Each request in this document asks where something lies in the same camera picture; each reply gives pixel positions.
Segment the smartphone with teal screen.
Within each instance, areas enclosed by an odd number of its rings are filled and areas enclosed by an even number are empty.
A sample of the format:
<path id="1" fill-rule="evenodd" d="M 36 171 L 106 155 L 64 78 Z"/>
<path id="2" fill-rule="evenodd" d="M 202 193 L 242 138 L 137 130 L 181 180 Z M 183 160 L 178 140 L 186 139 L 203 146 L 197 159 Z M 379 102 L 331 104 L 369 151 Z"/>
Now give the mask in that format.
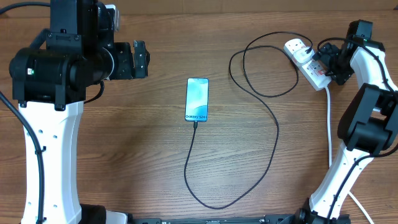
<path id="1" fill-rule="evenodd" d="M 185 101 L 185 121 L 208 120 L 209 79 L 188 78 Z"/>

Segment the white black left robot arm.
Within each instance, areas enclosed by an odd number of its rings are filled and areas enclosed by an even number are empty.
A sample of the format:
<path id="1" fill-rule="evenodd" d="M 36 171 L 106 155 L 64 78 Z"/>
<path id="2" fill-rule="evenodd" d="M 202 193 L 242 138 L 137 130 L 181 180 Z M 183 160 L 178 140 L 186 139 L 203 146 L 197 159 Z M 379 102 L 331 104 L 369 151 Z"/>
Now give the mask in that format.
<path id="1" fill-rule="evenodd" d="M 86 89 L 148 75 L 143 41 L 116 42 L 119 11 L 99 1 L 52 1 L 50 26 L 11 60 L 12 112 L 24 127 L 27 192 L 22 223 L 131 223 L 132 216 L 80 203 L 78 130 Z"/>

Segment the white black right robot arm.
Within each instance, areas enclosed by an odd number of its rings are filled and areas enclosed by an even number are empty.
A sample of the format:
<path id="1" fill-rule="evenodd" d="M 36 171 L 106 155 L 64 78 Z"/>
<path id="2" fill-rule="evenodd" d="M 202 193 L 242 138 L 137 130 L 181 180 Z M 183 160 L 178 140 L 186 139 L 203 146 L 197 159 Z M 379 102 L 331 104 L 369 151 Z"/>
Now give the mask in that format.
<path id="1" fill-rule="evenodd" d="M 353 21 L 341 47 L 327 38 L 306 50 L 338 85 L 356 75 L 359 90 L 340 119 L 341 144 L 326 176 L 284 223 L 350 223 L 340 210 L 356 179 L 373 159 L 397 151 L 397 86 L 386 68 L 385 48 L 372 40 L 372 31 L 372 22 Z"/>

